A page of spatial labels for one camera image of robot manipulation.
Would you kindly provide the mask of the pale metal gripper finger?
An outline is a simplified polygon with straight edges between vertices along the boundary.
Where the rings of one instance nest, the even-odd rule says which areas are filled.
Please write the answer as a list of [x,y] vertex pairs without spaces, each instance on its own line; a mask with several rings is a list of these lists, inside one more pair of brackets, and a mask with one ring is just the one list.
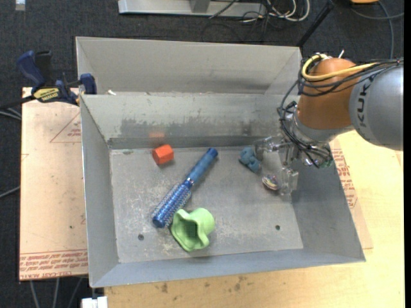
[[281,170],[281,186],[280,193],[289,195],[297,188],[299,172],[286,167]]
[[254,142],[254,151],[261,162],[262,181],[280,181],[279,145],[273,137],[258,139]]

